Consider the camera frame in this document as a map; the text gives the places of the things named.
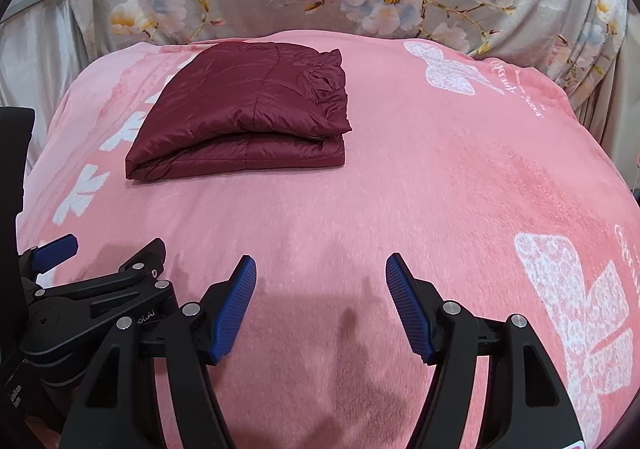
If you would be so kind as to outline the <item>maroon puffer jacket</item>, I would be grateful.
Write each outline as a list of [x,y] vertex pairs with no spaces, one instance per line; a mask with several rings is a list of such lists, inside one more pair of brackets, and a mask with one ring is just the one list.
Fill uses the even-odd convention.
[[127,178],[340,168],[352,129],[342,60],[337,48],[288,43],[209,47],[160,92],[126,155]]

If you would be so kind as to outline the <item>pink plush blanket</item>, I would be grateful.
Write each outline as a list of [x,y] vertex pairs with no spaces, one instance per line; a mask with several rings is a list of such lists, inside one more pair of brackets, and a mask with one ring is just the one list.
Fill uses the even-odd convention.
[[134,135],[196,47],[107,55],[62,99],[26,180],[20,246],[79,242],[47,281],[109,273],[160,238],[190,302],[250,255],[257,287],[212,372],[235,444],[402,448],[433,371],[386,287],[399,253],[477,316],[524,315],[597,447],[639,386],[639,208],[564,93],[533,69],[430,42],[279,40],[341,52],[345,164],[127,180]]

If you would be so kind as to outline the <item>silver satin curtain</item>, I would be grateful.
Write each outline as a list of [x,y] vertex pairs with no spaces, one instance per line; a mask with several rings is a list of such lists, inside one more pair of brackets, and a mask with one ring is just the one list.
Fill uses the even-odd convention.
[[1,105],[35,110],[27,171],[46,146],[58,104],[88,63],[70,0],[47,0],[1,23]]

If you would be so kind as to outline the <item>grey metal rail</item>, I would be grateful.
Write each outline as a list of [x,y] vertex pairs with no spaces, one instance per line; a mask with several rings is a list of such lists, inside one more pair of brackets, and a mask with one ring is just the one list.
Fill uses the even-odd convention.
[[16,15],[23,13],[25,10],[30,9],[32,6],[38,5],[47,0],[21,0],[18,3],[10,6],[3,14],[1,22],[4,24],[6,21],[15,17]]

